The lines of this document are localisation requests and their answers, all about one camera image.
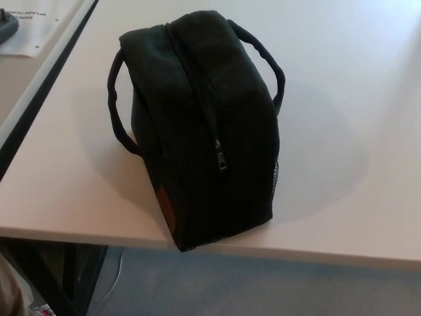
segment brown leather label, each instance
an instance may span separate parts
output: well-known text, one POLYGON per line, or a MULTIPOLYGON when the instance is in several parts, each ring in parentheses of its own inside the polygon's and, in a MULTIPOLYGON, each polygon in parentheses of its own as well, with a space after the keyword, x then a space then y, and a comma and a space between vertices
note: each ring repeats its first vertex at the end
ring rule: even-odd
POLYGON ((157 190, 156 195, 159 206, 161 207, 162 213, 164 214, 168 227, 170 228, 171 234, 174 234, 176 231, 176 216, 172 208, 171 200, 163 186, 157 190))

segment black bag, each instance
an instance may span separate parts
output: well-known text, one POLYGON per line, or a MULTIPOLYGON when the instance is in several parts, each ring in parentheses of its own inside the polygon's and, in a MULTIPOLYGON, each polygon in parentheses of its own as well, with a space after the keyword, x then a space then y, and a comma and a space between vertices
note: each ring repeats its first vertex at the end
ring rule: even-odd
POLYGON ((120 44, 108 81, 112 127, 124 147, 144 159, 178 248, 269 221, 285 76, 262 44, 214 11, 128 32, 120 44), (275 72, 274 100, 239 39, 275 72), (116 109, 114 85, 123 61, 134 86, 137 143, 116 109))

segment table leg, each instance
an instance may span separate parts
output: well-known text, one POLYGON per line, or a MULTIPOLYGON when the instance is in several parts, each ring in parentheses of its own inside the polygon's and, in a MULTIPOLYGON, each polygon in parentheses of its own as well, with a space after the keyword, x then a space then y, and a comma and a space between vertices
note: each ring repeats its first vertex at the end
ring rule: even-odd
POLYGON ((90 246, 83 273, 74 291, 73 302, 80 315, 87 313, 107 250, 108 246, 90 246))
POLYGON ((63 290, 67 296, 73 300, 74 291, 78 283, 80 265, 80 245, 64 245, 64 263, 63 263, 63 290))
POLYGON ((2 244, 57 316, 80 316, 44 262, 35 245, 26 240, 7 239, 2 244))

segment zipper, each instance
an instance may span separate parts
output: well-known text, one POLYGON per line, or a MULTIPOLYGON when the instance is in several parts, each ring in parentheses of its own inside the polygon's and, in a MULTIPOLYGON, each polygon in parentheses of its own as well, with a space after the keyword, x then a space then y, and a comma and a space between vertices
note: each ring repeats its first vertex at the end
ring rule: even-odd
POLYGON ((219 138, 218 125, 216 119, 215 105, 220 105, 220 99, 213 87, 206 72, 197 64, 191 54, 186 51, 185 47, 179 43, 171 29, 171 24, 165 24, 164 30, 170 42, 174 54, 180 61, 187 80, 193 88, 198 104, 200 104, 205 120, 212 134, 214 148, 216 152, 216 160, 220 172, 225 173, 228 169, 224 151, 219 138))

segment gray carpet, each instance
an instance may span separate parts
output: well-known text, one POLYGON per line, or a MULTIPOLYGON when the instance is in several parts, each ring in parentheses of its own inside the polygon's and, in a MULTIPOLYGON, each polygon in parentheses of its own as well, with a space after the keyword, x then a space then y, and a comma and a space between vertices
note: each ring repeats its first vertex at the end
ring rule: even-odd
POLYGON ((110 248, 89 316, 420 316, 421 273, 110 248))

